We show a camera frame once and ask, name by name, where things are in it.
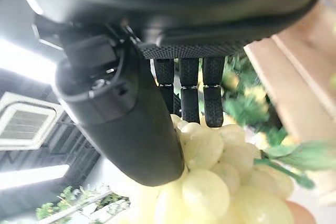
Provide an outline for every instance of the green grape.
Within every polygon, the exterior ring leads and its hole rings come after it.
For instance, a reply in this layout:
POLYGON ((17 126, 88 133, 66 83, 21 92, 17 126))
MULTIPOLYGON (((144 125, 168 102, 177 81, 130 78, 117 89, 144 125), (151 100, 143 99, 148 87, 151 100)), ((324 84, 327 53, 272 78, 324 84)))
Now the green grape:
POLYGON ((187 121, 180 121, 176 126, 176 132, 179 137, 181 137, 181 129, 188 124, 187 121))
POLYGON ((182 183, 183 199, 192 214, 215 220, 225 215, 230 194, 221 178, 208 170, 192 170, 182 183))
POLYGON ((218 222, 217 220, 202 219, 198 216, 191 215, 189 218, 187 218, 184 224, 222 224, 222 222, 218 222))
POLYGON ((192 134, 194 134, 201 126, 198 123, 188 123, 181 129, 180 141, 182 147, 189 141, 192 134))
POLYGON ((154 224, 155 206, 162 188, 162 186, 149 187, 139 184, 131 198, 132 224, 154 224))
POLYGON ((217 174, 225 182, 231 195, 238 191, 240 187, 240 178, 236 168, 226 163, 219 162, 211 168, 211 171, 217 174))
POLYGON ((245 181, 248 186, 259 187, 269 193, 277 193, 277 185, 275 179, 268 173, 262 172, 260 170, 252 170, 249 178, 245 181))
POLYGON ((202 127, 185 145, 185 162, 189 169, 210 169, 219 160, 223 149, 224 143, 218 133, 202 127))
POLYGON ((226 215, 219 220, 220 224, 242 224, 240 216, 234 206, 234 204, 230 204, 226 215))
POLYGON ((252 171, 254 158, 249 149, 237 145, 225 149, 219 161, 236 168, 239 172, 240 180, 243 181, 252 171))
POLYGON ((276 181, 277 191, 276 194, 282 199, 288 199, 294 192, 293 180, 286 174, 275 170, 268 165, 257 165, 256 168, 263 172, 268 173, 276 181))
POLYGON ((229 124, 218 129, 222 137, 225 147, 235 146, 237 144, 245 143, 245 131, 237 124, 229 124))
POLYGON ((173 121, 173 126, 176 129, 177 124, 181 121, 181 118, 178 115, 171 114, 170 117, 173 121))
POLYGON ((236 194, 234 207, 242 224, 294 224, 286 203, 257 187, 241 187, 236 194))
POLYGON ((189 210, 182 198, 182 180, 165 185, 155 207, 155 224, 184 224, 189 210))
POLYGON ((258 158, 258 159, 261 158, 261 152, 260 152, 260 150, 254 144, 244 143, 243 146, 246 147, 246 148, 248 148, 250 150, 250 152, 252 153, 253 158, 258 158))

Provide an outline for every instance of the fluorescent light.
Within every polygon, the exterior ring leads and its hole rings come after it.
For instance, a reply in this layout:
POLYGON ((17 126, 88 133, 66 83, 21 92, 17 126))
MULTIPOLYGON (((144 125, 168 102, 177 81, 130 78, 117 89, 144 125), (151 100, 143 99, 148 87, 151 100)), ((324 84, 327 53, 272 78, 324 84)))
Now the fluorescent light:
POLYGON ((57 165, 0 173, 0 190, 62 178, 68 169, 69 165, 57 165))
POLYGON ((52 84, 56 64, 43 56, 0 39, 0 68, 52 84))

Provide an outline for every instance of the air conditioner vent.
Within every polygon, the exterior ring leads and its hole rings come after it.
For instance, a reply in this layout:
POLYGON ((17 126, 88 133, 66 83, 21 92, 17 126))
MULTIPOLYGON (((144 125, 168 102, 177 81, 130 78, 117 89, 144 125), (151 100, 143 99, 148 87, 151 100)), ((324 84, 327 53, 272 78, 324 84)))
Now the air conditioner vent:
POLYGON ((0 151, 40 148, 63 112, 59 104, 6 92, 0 100, 0 151))

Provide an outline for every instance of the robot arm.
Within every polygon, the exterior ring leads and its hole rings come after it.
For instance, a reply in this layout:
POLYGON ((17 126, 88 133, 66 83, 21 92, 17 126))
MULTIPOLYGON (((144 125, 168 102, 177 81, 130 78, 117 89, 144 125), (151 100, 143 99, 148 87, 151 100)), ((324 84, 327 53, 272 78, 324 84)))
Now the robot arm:
POLYGON ((184 169, 169 116, 173 59, 180 62, 183 119, 200 120, 194 86, 203 58, 206 123, 221 126, 224 57, 283 30, 316 1, 28 0, 40 15, 40 39, 67 55, 54 85, 61 104, 102 154, 148 186, 184 169))

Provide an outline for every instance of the grape stem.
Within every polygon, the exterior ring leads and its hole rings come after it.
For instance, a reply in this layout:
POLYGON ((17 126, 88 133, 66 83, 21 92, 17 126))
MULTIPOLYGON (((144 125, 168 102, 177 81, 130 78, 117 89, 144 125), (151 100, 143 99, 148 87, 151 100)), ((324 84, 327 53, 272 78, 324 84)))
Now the grape stem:
POLYGON ((282 173, 287 174, 288 176, 292 177, 293 179, 295 179, 295 181, 302 187, 306 188, 306 189, 314 189, 315 187, 315 183, 308 178, 306 175, 298 175, 295 173, 292 173, 291 171, 283 168, 280 165, 276 165, 274 163, 272 163, 269 159, 254 159, 254 164, 255 165, 268 165, 282 173))

